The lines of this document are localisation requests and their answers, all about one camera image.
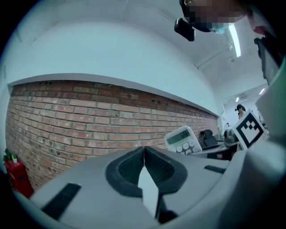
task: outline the black camera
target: black camera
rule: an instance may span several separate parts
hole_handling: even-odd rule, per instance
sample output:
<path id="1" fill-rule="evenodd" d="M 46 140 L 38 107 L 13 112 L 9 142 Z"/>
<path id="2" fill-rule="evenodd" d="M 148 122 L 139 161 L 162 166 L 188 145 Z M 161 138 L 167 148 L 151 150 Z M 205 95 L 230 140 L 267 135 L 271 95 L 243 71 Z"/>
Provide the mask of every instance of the black camera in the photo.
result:
<path id="1" fill-rule="evenodd" d="M 174 30 L 176 33 L 180 34 L 188 41 L 195 40 L 195 30 L 194 28 L 187 22 L 183 20 L 183 18 L 177 19 L 175 21 Z"/>

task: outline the black rubber pad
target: black rubber pad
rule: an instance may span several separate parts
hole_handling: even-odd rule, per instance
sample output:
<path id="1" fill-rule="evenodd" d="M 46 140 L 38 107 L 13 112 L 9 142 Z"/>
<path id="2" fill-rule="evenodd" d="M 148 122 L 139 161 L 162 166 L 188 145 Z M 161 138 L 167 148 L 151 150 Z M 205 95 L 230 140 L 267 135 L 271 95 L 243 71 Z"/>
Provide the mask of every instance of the black rubber pad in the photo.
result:
<path id="1" fill-rule="evenodd" d="M 64 210 L 68 207 L 81 186 L 77 184 L 67 184 L 43 209 L 50 217 L 58 220 Z"/>
<path id="2" fill-rule="evenodd" d="M 212 165 L 207 165 L 205 167 L 205 169 L 206 170 L 210 170 L 210 171 L 214 171 L 214 172 L 220 173 L 220 174 L 223 174 L 225 172 L 225 170 L 226 170 L 226 169 L 215 167 L 215 166 L 212 166 Z"/>

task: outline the white wall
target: white wall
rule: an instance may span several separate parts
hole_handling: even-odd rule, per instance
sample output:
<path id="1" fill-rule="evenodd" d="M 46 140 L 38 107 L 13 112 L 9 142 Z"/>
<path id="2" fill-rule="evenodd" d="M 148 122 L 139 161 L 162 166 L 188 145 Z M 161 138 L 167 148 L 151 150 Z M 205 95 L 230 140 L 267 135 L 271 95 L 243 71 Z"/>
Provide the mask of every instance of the white wall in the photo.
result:
<path id="1" fill-rule="evenodd" d="M 11 88 L 7 85 L 3 74 L 0 74 L 0 169 L 6 173 L 6 168 L 3 165 L 2 158 L 5 155 L 4 150 L 6 149 L 5 141 L 5 125 L 6 125 L 6 114 L 8 103 L 10 99 Z"/>
<path id="2" fill-rule="evenodd" d="M 238 103 L 232 103 L 225 106 L 225 119 L 223 125 L 229 123 L 230 127 L 233 127 L 238 121 L 238 111 L 235 111 L 237 104 L 241 104 L 245 107 L 246 111 L 249 109 L 253 111 L 254 115 L 259 119 L 259 111 L 255 105 L 259 97 L 251 98 L 246 101 L 239 101 Z"/>
<path id="3" fill-rule="evenodd" d="M 33 15 L 19 25 L 20 34 L 30 30 L 27 23 L 41 17 L 39 13 Z M 209 81 L 189 57 L 159 35 L 115 21 L 66 22 L 51 29 L 52 22 L 44 25 L 47 31 L 30 35 L 35 37 L 33 41 L 24 40 L 28 35 L 22 36 L 22 42 L 16 35 L 12 37 L 4 60 L 9 84 L 55 73 L 108 76 L 110 83 L 114 82 L 112 78 L 134 82 L 136 89 L 157 89 L 158 94 L 164 92 L 181 102 L 218 113 Z M 91 76 L 88 80 L 98 78 Z"/>

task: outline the fluorescent light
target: fluorescent light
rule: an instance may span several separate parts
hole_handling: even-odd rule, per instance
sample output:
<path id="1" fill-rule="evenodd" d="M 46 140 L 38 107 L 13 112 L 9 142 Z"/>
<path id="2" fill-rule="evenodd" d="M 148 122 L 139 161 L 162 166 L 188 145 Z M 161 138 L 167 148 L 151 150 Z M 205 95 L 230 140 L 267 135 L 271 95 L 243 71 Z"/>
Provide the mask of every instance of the fluorescent light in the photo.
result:
<path id="1" fill-rule="evenodd" d="M 260 91 L 260 93 L 259 93 L 259 94 L 261 95 L 261 94 L 262 94 L 262 92 L 263 92 L 264 90 L 265 90 L 265 88 L 263 88 L 263 89 Z"/>
<path id="2" fill-rule="evenodd" d="M 234 24 L 231 24 L 229 26 L 229 30 L 231 32 L 231 36 L 232 36 L 232 40 L 233 40 L 233 43 L 234 43 L 234 47 L 236 49 L 236 56 L 240 57 L 241 56 L 240 42 L 238 40 L 238 36 L 237 36 L 237 32 L 236 32 L 236 28 L 235 28 Z"/>

